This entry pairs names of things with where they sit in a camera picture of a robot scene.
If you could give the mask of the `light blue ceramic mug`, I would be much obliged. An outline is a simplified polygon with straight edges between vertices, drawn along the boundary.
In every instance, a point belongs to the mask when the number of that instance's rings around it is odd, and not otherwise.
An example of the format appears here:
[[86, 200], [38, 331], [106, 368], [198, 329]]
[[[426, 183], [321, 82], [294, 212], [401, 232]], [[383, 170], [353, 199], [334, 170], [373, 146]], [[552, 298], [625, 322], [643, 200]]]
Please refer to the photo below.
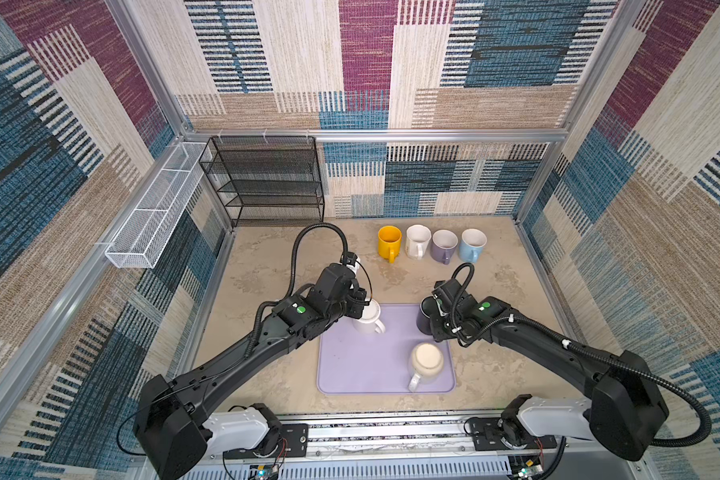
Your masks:
[[469, 228], [462, 232], [459, 257], [463, 262], [476, 263], [487, 244], [487, 236], [479, 229]]

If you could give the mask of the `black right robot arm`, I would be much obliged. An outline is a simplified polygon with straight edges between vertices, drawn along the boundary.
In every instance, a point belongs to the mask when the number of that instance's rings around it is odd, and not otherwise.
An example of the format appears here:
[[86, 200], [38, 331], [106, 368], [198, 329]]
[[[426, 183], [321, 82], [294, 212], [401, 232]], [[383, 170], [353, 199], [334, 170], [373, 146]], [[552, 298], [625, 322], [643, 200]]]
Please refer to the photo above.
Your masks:
[[[524, 394], [503, 411], [505, 441], [522, 447], [533, 437], [559, 436], [595, 441], [617, 457], [637, 461], [651, 447], [697, 445], [711, 433], [708, 410], [691, 393], [653, 374], [645, 360], [628, 350], [619, 355], [577, 342], [533, 320], [493, 296], [481, 301], [468, 281], [451, 276], [435, 283], [430, 330], [437, 342], [461, 347], [485, 341], [541, 365], [582, 394], [580, 400], [545, 400]], [[697, 415], [696, 430], [679, 438], [658, 433], [669, 417], [662, 393], [683, 400]]]

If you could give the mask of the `lavender ceramic mug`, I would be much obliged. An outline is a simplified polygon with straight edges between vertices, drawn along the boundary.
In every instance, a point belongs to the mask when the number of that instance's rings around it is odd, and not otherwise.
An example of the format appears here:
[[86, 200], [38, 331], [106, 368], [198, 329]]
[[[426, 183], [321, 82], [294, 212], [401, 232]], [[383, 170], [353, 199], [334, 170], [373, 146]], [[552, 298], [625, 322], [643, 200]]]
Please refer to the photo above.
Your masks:
[[449, 265], [459, 245], [458, 236], [446, 229], [437, 230], [431, 238], [431, 257], [444, 265]]

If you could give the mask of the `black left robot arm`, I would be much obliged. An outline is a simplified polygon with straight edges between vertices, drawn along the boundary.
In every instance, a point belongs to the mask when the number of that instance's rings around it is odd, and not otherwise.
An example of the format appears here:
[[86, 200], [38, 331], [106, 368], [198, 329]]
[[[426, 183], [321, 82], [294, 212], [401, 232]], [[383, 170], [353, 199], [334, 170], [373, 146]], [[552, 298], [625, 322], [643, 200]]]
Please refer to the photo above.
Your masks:
[[281, 300], [259, 305], [245, 337], [193, 370], [172, 380], [157, 375], [142, 387], [133, 434], [159, 478], [182, 477], [215, 446], [270, 451], [279, 421], [264, 405], [240, 411], [241, 426], [231, 428], [212, 425], [216, 408], [265, 366], [319, 337], [339, 319], [361, 317], [366, 291], [358, 284], [353, 268], [357, 256], [344, 232], [332, 223], [313, 224], [296, 239], [319, 228], [335, 232], [342, 251], [316, 283], [290, 284]]

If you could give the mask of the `black ceramic mug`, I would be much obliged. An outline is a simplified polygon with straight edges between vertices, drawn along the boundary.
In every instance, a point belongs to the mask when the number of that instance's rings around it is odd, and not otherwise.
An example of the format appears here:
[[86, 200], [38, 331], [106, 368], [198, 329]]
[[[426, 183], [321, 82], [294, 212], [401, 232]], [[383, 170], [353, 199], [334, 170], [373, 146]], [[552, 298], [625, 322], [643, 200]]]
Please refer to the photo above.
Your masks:
[[431, 318], [438, 314], [436, 300], [432, 296], [424, 298], [419, 304], [416, 326], [424, 335], [432, 334]]

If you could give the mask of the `white faceted ceramic mug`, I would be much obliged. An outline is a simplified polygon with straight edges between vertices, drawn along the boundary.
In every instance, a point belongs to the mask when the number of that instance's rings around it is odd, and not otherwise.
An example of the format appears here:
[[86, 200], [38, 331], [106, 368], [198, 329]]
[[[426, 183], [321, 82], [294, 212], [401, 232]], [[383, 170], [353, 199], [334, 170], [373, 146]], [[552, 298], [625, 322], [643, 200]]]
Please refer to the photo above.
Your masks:
[[411, 225], [405, 233], [405, 253], [414, 260], [422, 260], [432, 238], [431, 230], [421, 224]]

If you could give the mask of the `yellow ceramic mug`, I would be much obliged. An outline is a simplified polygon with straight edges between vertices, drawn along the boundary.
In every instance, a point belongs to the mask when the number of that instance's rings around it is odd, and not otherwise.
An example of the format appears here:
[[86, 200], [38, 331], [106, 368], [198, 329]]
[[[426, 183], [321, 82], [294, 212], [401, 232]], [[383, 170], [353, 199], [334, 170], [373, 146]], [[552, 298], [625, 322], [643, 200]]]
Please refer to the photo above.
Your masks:
[[402, 232], [395, 226], [383, 226], [377, 234], [377, 252], [388, 263], [393, 264], [400, 255]]

